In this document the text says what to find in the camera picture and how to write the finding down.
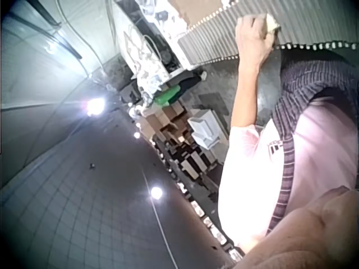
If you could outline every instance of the corrugated metal panel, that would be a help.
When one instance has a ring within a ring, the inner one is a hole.
[[[341,0],[236,0],[231,7],[220,8],[194,24],[178,44],[192,65],[238,57],[237,18],[270,13],[281,26],[277,49],[356,49],[359,18],[355,12]]]

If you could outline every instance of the pink shirt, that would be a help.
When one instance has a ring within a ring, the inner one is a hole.
[[[295,169],[286,214],[326,191],[355,187],[358,133],[324,98],[301,114],[295,133]],[[272,120],[259,134],[253,125],[232,127],[219,187],[218,213],[225,233],[248,252],[266,234],[282,183],[284,153]]]

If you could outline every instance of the hand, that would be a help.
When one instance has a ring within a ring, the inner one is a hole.
[[[240,66],[259,71],[272,51],[274,33],[267,33],[266,14],[246,15],[238,19],[236,41]]]

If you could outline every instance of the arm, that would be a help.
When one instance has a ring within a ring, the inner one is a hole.
[[[247,127],[256,121],[258,75],[274,43],[274,33],[267,33],[265,18],[265,15],[247,15],[238,19],[236,41],[240,66],[231,127]]]

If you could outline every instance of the white machine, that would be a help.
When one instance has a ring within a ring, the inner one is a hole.
[[[201,147],[210,150],[220,142],[222,130],[216,116],[210,109],[198,111],[193,117],[188,119],[188,123],[194,130],[192,137]]]

